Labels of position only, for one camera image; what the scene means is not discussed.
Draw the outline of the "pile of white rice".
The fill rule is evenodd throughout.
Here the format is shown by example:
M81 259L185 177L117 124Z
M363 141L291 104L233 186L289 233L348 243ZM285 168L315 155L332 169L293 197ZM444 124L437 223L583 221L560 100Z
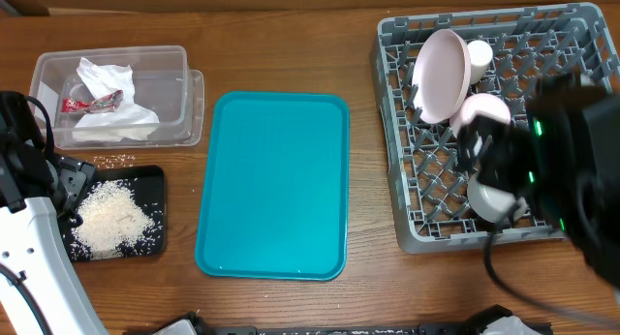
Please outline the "pile of white rice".
M140 204L138 180L95 183L77 209L83 223L66 236L73 261L154 255L164 247L163 211L156 199Z

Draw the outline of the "grey bowl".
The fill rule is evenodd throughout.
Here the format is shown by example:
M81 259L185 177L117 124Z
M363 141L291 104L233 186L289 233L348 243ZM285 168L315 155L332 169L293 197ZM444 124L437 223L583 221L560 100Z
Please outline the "grey bowl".
M493 224L498 224L502 215L515 203L518 204L512 216L515 220L520 219L528 210L525 198L516 199L509 192L482 185L476 175L468 182L467 199L480 218Z

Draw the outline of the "white napkin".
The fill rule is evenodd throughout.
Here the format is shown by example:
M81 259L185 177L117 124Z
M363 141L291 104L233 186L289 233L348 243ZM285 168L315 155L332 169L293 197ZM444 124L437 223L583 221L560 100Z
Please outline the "white napkin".
M82 57L77 75L95 100L111 106L83 114L72 131L76 141L117 142L123 138L147 140L159 126L159 117L151 109L135 103L136 88L130 66L99 66Z

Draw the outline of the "red snack wrapper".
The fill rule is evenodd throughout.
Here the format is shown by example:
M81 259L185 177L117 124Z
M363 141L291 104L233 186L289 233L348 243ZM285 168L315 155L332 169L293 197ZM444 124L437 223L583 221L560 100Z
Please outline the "red snack wrapper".
M80 101L66 98L62 102L61 111L63 113L107 113L115 112L124 99L124 92L116 90L102 98L92 101Z

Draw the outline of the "pink plate with rice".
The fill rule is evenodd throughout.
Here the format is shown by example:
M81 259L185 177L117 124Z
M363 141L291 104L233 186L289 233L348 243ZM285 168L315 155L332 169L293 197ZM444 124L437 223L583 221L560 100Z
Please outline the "pink plate with rice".
M449 29L434 32L423 44L414 65L413 99L420 118L437 124L452 117L464 102L471 78L471 59L464 40Z

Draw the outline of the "white cup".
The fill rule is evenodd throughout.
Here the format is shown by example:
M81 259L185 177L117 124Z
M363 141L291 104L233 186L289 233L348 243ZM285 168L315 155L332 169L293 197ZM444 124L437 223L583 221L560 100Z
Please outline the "white cup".
M467 44L471 62L470 84L479 82L493 60L491 45L482 40L475 40Z

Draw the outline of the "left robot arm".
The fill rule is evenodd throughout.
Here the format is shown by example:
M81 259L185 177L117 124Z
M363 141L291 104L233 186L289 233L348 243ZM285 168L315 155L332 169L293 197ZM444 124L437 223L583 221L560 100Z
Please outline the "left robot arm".
M32 111L43 107L1 94L1 306L18 334L103 334L63 241L96 169L56 153Z

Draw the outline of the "spilled rice grains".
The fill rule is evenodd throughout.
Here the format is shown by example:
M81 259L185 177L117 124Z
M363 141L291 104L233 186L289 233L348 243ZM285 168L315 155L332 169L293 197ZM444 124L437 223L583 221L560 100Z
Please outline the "spilled rice grains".
M115 168L132 168L135 166L136 157L129 154L115 154L106 156L94 156L92 164L100 170Z

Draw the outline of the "black tray bin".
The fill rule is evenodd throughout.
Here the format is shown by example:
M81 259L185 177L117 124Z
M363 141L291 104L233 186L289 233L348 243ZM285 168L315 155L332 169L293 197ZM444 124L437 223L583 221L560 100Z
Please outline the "black tray bin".
M95 183L100 181L134 178L138 180L138 199L140 204L145 204L149 201L154 201L156 199L161 202L157 207L163 211L165 240L163 249L158 253L154 254L157 255L166 249L166 178L163 170L160 167L141 166L102 170L97 173L96 181L90 187L88 193L90 192L91 188L93 188ZM69 232L70 231L65 233L63 236L63 241L66 246L67 254L68 245L66 236Z

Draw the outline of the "grey dish rack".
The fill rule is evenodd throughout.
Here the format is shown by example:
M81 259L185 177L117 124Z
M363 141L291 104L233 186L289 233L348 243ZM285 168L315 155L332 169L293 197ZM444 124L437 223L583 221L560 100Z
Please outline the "grey dish rack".
M456 139L449 124L424 122L414 106L418 53L441 29L491 45L494 58L470 90L502 99L517 127L527 125L524 104L539 76L579 70L607 90L619 85L619 55L602 11L592 3L381 20L370 54L372 76L397 243L409 254L478 249L488 235L466 197L469 174L453 168Z

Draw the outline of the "clear plastic bin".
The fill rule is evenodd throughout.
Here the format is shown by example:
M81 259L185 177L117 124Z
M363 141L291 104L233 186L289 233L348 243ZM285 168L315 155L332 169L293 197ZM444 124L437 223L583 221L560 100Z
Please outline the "clear plastic bin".
M202 135L203 76L182 46L44 53L29 94L60 149L193 146Z

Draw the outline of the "teal plastic tray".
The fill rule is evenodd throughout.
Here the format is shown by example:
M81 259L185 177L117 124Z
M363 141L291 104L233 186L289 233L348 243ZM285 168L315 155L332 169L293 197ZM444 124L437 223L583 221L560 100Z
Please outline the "teal plastic tray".
M233 91L215 105L195 262L211 276L329 281L344 269L350 112L338 96Z

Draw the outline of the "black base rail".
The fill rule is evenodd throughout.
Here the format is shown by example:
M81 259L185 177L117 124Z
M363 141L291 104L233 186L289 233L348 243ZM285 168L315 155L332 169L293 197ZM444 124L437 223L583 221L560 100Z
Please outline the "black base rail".
M134 328L125 335L205 334L205 335L455 335L533 334L553 335L549 323L527 323L509 309L494 305L464 321L420 322L405 326L257 328L255 326L216 327L198 313L190 312L158 328Z

